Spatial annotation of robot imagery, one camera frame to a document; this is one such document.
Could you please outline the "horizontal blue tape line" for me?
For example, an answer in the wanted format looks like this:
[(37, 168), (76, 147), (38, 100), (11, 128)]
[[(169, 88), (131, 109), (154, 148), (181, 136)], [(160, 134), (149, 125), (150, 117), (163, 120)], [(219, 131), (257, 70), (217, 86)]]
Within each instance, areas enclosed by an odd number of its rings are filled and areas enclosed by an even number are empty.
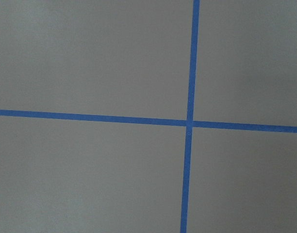
[(188, 120), (180, 120), (180, 119), (162, 119), (162, 118), (145, 118), (145, 117), (129, 117), (129, 116), (103, 116), (103, 115), (2, 110), (2, 109), (0, 109), (0, 116), (146, 124), (146, 125), (162, 125), (162, 126), (180, 126), (180, 127), (192, 126), (196, 128), (228, 129), (228, 130), (260, 131), (260, 132), (297, 133), (297, 126), (278, 126), (278, 125), (262, 125), (262, 124), (246, 124), (246, 123), (211, 122), (211, 121), (188, 121)]

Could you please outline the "vertical blue tape line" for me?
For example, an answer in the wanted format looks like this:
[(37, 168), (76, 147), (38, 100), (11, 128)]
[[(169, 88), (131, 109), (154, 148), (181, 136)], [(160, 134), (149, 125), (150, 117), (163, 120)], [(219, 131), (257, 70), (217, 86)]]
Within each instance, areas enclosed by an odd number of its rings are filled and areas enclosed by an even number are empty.
[(198, 52), (199, 11), (200, 11), (200, 0), (195, 0), (193, 1), (192, 28), (191, 28), (191, 46), (190, 46), (190, 62), (189, 62), (187, 115), (186, 115), (186, 127), (185, 127), (180, 233), (187, 232), (187, 222), (188, 222), (189, 185), (190, 185), (195, 85), (196, 85), (197, 52)]

